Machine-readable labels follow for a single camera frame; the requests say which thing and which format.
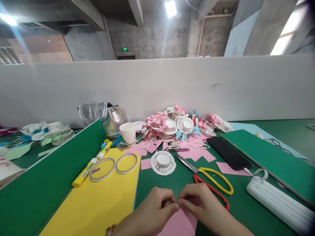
hand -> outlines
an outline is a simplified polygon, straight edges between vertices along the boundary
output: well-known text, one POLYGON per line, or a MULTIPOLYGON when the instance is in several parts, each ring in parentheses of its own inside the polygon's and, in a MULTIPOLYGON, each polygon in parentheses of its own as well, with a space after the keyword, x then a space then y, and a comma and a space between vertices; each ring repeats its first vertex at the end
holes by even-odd
POLYGON ((186 185, 178 196, 178 204, 187 208, 201 223, 218 236, 253 236, 224 208, 204 183, 186 185))
POLYGON ((112 235, 157 235, 178 210, 171 189, 154 187, 139 207, 116 226, 112 235))

scissor blade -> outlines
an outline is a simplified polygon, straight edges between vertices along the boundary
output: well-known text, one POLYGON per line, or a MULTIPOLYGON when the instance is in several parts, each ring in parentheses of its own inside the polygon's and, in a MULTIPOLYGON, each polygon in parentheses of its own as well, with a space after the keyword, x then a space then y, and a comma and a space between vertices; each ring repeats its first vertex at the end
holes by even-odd
POLYGON ((192 172, 197 174, 199 172, 199 169, 194 167, 192 164, 190 164, 188 161, 186 161, 181 155, 179 154, 174 154, 177 159, 179 159, 188 169, 190 169, 192 172))

yellow paper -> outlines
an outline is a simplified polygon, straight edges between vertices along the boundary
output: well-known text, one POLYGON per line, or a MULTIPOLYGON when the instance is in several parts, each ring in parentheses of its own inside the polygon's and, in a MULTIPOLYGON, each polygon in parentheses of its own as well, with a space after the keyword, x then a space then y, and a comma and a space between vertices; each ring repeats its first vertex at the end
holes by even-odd
MULTIPOLYGON (((117 161, 123 155, 119 149, 111 148, 105 158, 117 161)), ((125 175, 113 170, 100 182, 87 178, 70 192, 40 236, 104 236, 107 227, 118 224, 133 211, 140 161, 138 156, 137 166, 125 175)))

red scissor handle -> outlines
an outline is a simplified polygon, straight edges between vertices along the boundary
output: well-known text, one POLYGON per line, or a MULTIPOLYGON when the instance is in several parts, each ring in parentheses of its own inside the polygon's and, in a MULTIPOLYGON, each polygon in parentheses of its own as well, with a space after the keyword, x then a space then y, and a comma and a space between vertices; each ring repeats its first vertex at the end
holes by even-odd
POLYGON ((208 186, 208 188, 209 188, 213 193, 215 193, 219 198, 222 199, 222 201, 223 201, 224 204, 225 204, 225 209, 226 209, 227 211, 230 210, 230 204, 229 204, 229 202, 227 201, 227 199, 226 199, 221 193, 219 193, 214 187, 212 187, 210 184, 208 184, 207 182, 205 182, 203 179, 201 179, 198 175, 194 174, 194 175, 193 175, 193 178, 194 178, 194 181, 195 181, 196 184, 198 184, 199 182, 205 183, 205 184, 208 186))

yellow scissor handle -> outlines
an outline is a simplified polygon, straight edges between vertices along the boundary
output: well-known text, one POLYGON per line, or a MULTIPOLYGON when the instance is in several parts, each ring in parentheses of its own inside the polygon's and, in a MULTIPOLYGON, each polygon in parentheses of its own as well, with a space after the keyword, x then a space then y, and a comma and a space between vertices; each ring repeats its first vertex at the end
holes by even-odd
POLYGON ((226 193, 227 195, 232 195, 234 193, 234 189, 231 185, 231 183, 227 180, 227 178, 225 178, 221 173, 215 171, 214 169, 209 169, 209 168, 203 168, 200 167, 199 168, 199 172, 203 173, 211 182, 213 182, 215 184, 215 186, 217 186, 222 192, 226 193), (226 184, 228 185, 228 187, 230 188, 230 191, 227 191, 226 189, 224 189, 221 185, 219 185, 219 183, 217 181, 215 181, 210 175, 208 175, 208 173, 206 172, 212 172, 215 173, 216 175, 218 175, 221 179, 224 180, 224 182, 226 182, 226 184))

